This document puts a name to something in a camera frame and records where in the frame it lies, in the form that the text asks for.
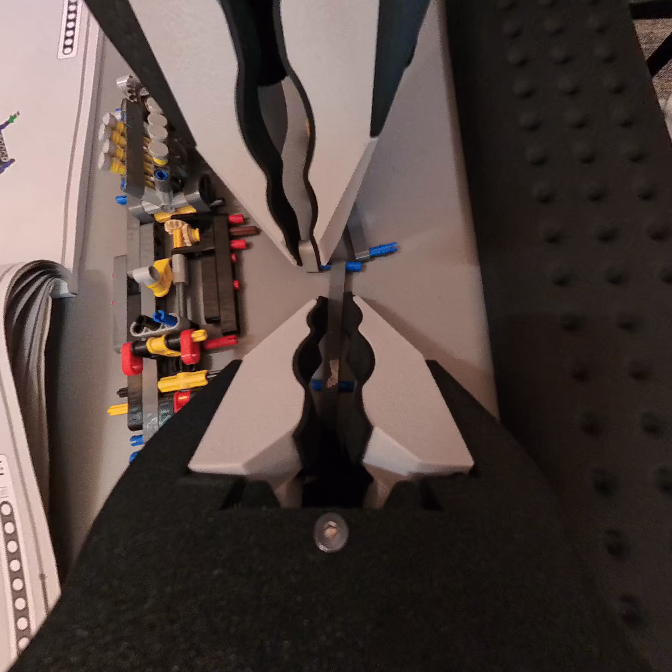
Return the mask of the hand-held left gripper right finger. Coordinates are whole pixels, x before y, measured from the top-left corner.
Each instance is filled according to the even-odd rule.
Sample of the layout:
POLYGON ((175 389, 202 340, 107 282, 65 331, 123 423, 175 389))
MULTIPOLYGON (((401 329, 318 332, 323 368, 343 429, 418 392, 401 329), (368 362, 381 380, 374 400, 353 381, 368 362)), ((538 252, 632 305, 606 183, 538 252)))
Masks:
POLYGON ((354 380, 341 419, 349 458, 372 478, 364 496, 382 507, 399 483, 466 474, 474 459, 426 359, 364 299, 343 299, 345 361, 354 380))

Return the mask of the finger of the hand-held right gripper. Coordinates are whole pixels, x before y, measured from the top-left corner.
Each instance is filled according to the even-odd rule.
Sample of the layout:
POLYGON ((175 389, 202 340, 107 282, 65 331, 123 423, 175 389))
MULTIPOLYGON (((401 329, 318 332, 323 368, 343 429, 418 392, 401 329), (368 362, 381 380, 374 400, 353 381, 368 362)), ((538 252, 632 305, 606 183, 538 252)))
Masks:
POLYGON ((159 64, 174 88, 189 128, 205 147, 200 155, 290 264, 302 266, 298 245, 302 240, 297 214, 284 189, 283 142, 275 142, 264 119, 264 98, 271 103, 272 122, 286 122, 278 114, 284 102, 282 81, 256 86, 260 57, 253 51, 253 22, 234 1, 131 1, 149 45, 158 49, 159 64), (205 75, 197 74, 193 56, 180 64, 175 46, 196 46, 196 55, 214 60, 213 85, 207 85, 205 102, 211 112, 198 112, 203 104, 189 93, 205 75))
POLYGON ((371 135, 379 1, 282 1, 288 63, 310 107, 313 238, 331 259, 377 139, 371 135))

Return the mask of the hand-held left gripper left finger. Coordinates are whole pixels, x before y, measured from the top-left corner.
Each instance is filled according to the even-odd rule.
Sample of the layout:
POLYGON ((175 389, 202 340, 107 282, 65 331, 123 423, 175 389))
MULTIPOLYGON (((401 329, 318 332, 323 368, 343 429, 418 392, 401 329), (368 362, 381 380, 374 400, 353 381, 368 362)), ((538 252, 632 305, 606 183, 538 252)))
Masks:
POLYGON ((315 332, 309 318, 325 316, 314 298, 242 359, 206 429, 189 469, 243 476, 270 485, 282 507, 298 507, 303 469, 294 433, 304 412, 306 383, 294 371, 299 347, 315 332))

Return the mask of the long dark grey lego beam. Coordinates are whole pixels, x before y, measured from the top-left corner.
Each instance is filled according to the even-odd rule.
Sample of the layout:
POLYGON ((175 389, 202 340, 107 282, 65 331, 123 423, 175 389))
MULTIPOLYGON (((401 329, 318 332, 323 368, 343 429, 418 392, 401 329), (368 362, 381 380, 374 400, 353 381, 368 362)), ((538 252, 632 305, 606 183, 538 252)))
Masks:
POLYGON ((327 333, 324 337, 321 419, 334 442, 338 442, 341 350, 343 345, 343 297, 347 262, 336 259, 329 272, 327 333))

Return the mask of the grey lego beam yellow piece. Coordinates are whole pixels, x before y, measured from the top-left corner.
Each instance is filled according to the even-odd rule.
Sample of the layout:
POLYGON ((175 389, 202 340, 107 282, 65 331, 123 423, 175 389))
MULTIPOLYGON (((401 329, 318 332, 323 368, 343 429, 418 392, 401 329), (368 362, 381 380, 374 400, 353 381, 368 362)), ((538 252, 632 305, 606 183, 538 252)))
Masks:
POLYGON ((347 230, 349 240, 355 255, 355 262, 350 262, 350 266, 358 264, 360 267, 373 259, 390 256, 395 254, 399 248, 396 242, 385 243, 377 246, 370 246, 365 237, 365 231, 362 219, 358 213, 357 206, 354 205, 348 217, 347 230))

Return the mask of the partly built lego chassis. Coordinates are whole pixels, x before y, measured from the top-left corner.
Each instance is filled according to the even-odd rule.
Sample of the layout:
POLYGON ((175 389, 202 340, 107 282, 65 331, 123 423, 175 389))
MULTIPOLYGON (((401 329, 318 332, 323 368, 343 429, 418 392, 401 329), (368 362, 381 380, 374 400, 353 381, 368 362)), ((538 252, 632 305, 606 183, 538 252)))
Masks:
POLYGON ((210 171, 133 75, 101 119, 98 168, 119 178, 126 252, 112 268, 112 339, 126 385, 132 453, 216 375, 209 355, 238 345, 237 253, 259 229, 229 213, 210 171))

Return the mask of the open instruction booklet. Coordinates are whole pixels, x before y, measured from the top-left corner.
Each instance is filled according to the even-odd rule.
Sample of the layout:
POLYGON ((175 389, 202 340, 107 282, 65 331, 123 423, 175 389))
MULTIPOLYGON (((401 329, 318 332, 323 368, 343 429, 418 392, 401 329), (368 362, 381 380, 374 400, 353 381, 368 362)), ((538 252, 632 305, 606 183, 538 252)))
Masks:
POLYGON ((1 670, 61 586, 48 528, 46 346, 77 292, 99 26, 83 1, 1 2, 1 670))

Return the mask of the black dimpled mat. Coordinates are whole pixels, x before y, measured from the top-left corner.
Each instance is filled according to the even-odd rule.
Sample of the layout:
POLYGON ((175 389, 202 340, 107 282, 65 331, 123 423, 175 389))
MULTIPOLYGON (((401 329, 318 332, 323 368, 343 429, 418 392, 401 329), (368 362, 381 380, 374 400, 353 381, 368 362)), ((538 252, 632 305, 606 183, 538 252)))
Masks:
POLYGON ((500 419, 671 670, 671 141, 621 1, 447 1, 500 419))

